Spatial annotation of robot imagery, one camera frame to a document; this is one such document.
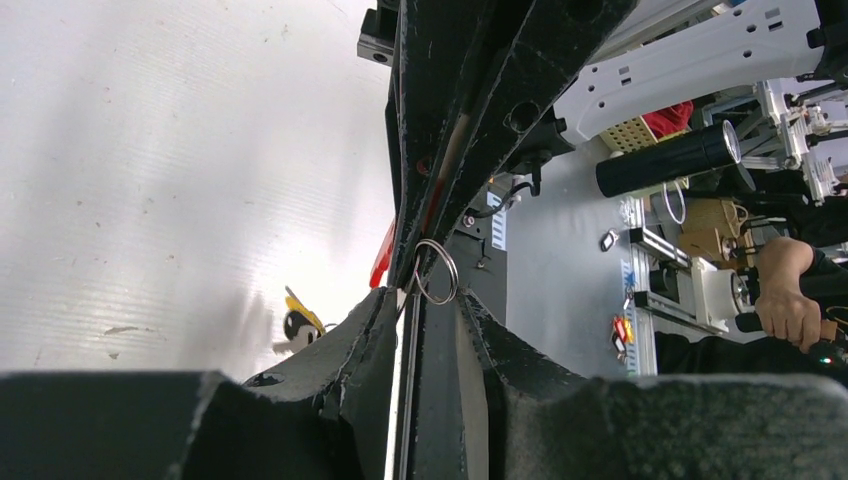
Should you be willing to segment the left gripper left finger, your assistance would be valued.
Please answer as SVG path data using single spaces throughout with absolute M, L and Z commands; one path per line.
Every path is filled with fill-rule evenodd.
M 1 378 L 5 479 L 380 479 L 397 294 L 238 383 L 215 371 Z

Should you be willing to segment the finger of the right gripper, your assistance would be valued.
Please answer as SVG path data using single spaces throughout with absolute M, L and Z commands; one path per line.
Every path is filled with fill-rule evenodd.
M 451 207 L 459 156 L 450 140 L 468 142 L 495 1 L 402 1 L 399 4 L 386 127 L 395 174 L 395 233 L 387 274 L 391 287 L 412 275 L 422 239 L 447 240 L 463 214 Z
M 634 1 L 529 3 L 476 97 L 427 238 L 448 239 L 477 193 L 636 6 Z

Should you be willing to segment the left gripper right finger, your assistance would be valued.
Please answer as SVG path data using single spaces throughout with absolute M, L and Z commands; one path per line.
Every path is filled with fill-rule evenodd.
M 843 479 L 847 392 L 805 375 L 584 378 L 457 297 L 466 479 Z

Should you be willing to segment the yellow tag key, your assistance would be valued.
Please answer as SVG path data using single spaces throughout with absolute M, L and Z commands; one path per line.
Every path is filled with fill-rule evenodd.
M 305 307 L 290 287 L 285 287 L 287 312 L 283 320 L 283 332 L 287 340 L 293 341 L 302 328 L 307 329 L 307 340 L 312 342 L 326 334 L 326 327 L 317 315 Z

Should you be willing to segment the grey red keyring holder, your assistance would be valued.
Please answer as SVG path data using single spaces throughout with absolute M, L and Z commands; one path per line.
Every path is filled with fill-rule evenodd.
M 399 280 L 388 479 L 465 477 L 453 302 L 457 287 L 449 251 L 433 240 L 420 240 Z

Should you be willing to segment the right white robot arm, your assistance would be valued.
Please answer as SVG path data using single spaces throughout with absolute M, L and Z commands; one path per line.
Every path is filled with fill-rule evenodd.
M 386 109 L 396 220 L 387 281 L 431 267 L 502 166 L 556 110 L 569 146 L 717 90 L 847 69 L 843 1 L 747 1 L 629 52 L 595 54 L 633 1 L 403 1 Z

